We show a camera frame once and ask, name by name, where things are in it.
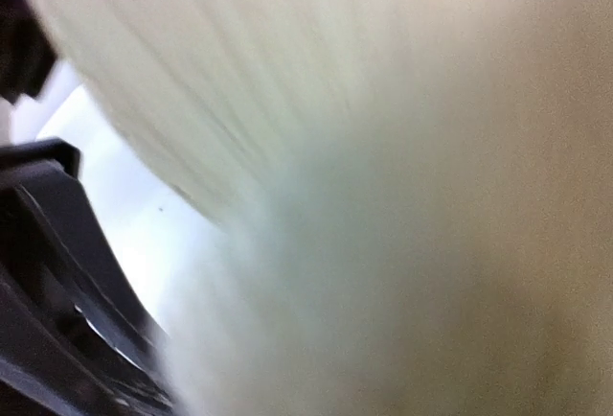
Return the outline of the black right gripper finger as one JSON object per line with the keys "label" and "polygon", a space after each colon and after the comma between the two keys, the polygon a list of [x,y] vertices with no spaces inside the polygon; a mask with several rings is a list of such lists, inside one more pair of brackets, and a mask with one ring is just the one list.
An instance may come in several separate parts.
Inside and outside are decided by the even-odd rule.
{"label": "black right gripper finger", "polygon": [[1,149],[1,411],[170,415],[153,320],[60,139]]}

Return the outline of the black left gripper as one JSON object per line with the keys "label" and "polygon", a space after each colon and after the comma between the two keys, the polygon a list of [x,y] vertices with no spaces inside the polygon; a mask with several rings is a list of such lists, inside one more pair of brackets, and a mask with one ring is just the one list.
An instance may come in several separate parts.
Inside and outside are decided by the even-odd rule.
{"label": "black left gripper", "polygon": [[57,54],[27,0],[1,0],[1,98],[15,104],[35,98],[57,61]]}

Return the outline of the large bear print cushion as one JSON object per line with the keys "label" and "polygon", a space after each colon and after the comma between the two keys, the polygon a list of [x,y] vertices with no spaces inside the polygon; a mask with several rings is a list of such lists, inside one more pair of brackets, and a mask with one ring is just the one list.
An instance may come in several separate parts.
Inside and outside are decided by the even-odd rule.
{"label": "large bear print cushion", "polygon": [[31,0],[216,224],[190,415],[608,415],[612,0]]}

